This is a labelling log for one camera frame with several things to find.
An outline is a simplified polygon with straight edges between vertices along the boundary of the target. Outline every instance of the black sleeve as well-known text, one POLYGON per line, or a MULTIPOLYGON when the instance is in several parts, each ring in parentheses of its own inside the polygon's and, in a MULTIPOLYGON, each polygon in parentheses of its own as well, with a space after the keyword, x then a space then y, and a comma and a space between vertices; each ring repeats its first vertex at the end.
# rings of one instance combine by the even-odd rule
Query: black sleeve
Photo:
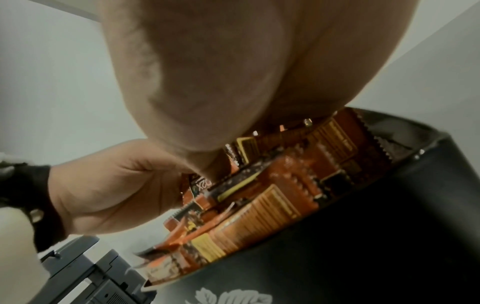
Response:
POLYGON ((49 175, 50 166, 0 163, 0 204, 27 215, 38 252, 66 238, 62 219, 50 200, 49 175))

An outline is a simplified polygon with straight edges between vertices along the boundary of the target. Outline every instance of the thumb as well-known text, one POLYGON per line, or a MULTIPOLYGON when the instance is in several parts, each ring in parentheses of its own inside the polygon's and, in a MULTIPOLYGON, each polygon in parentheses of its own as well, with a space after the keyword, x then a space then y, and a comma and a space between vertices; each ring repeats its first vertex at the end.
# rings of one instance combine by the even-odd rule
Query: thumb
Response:
POLYGON ((199 175, 213 181, 219 181, 231 172, 230 159, 224 150, 211 152, 191 152, 186 155, 186 165, 199 175))

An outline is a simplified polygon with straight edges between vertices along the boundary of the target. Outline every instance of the white leaf print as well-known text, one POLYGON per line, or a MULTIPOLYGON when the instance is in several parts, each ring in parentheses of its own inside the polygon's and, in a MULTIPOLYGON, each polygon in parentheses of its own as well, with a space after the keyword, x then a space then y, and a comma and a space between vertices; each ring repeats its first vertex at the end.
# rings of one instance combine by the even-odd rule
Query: white leaf print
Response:
POLYGON ((205 288, 197 291, 195 298, 200 302, 200 304, 217 304, 217 296, 205 288))
POLYGON ((218 304, 272 304, 272 301, 273 297, 269 294, 237 289, 222 293, 218 304))

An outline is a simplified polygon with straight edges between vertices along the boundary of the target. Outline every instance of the hand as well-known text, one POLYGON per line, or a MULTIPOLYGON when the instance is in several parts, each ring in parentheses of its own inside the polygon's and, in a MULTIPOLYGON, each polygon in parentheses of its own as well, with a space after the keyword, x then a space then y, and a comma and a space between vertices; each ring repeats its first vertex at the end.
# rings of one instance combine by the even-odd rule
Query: hand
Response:
POLYGON ((129 111, 149 138, 215 179, 253 129, 321 118, 388 59, 417 0, 101 0, 129 111))
POLYGON ((180 169, 157 144, 134 140, 52 167, 48 189, 67 234, 110 233, 180 207, 180 169))

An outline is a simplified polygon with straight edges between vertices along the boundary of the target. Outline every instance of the black fabric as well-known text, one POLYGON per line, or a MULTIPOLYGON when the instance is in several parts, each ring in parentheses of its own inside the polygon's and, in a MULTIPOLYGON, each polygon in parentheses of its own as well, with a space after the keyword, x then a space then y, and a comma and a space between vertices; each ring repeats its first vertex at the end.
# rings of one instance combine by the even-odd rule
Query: black fabric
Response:
POLYGON ((30 212, 39 209, 43 218, 33 223, 34 242, 38 252, 66 238, 62 219, 52 205, 48 190, 49 166, 13 165, 14 170, 0 178, 2 206, 21 209, 32 221, 30 212))

